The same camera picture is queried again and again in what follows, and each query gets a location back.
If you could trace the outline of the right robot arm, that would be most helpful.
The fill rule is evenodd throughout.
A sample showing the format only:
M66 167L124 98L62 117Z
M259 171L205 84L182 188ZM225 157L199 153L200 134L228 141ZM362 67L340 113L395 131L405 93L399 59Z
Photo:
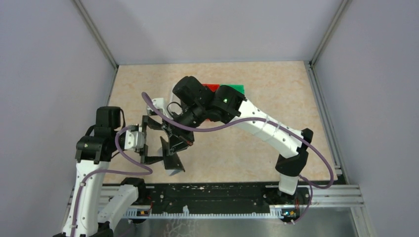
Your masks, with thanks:
M295 130L281 125L228 85L212 91L195 77L185 76L172 92L179 99L177 103L182 111L170 115L183 127L197 128L206 120L232 124L275 148L279 152L275 165L280 174L278 189L287 195L295 194L298 177L308 160L312 130Z

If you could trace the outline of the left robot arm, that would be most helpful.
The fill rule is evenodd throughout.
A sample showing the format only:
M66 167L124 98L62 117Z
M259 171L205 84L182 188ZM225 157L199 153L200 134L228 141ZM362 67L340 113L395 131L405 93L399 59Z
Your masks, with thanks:
M143 116L140 125L126 125L120 107L100 107L96 122L76 145L76 181L66 221L59 237L113 237L115 228L129 207L147 197L144 175L153 170L136 161L125 151L133 150L146 158L147 128L158 123ZM99 203L105 174L124 175L117 193L100 210Z

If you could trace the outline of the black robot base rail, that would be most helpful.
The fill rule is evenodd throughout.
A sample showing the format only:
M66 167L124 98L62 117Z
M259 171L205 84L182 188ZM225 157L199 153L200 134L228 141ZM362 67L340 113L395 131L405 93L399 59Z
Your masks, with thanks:
M272 182L148 183L128 208L128 218L296 218L311 198L300 186L292 196Z

